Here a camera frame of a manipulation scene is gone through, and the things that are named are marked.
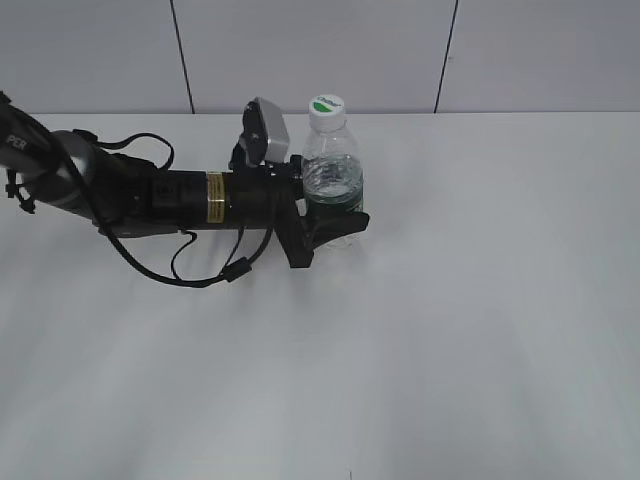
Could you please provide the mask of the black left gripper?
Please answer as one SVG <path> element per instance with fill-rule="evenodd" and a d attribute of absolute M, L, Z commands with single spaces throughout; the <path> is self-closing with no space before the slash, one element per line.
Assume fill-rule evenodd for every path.
<path fill-rule="evenodd" d="M 244 154 L 232 156 L 228 220 L 241 229 L 265 231 L 249 263 L 258 260 L 275 236 L 291 268 L 308 268 L 316 248 L 366 230 L 370 216 L 363 212 L 300 215 L 297 202 L 303 198 L 303 163 L 304 157 L 294 154 L 285 163 L 250 167 Z"/>

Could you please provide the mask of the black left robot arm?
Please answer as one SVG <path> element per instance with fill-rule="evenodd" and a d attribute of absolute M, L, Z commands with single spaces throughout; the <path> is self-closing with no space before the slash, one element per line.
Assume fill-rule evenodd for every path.
<path fill-rule="evenodd" d="M 256 97 L 222 172 L 175 170 L 124 154 L 134 136 L 103 142 L 81 129 L 50 131 L 1 98 L 5 191 L 34 213 L 38 202 L 90 220 L 113 244 L 200 230 L 262 230 L 276 237 L 293 268 L 310 266 L 316 248 L 364 231 L 366 213 L 351 208 L 300 214 L 302 158 L 288 155 L 280 108 Z"/>

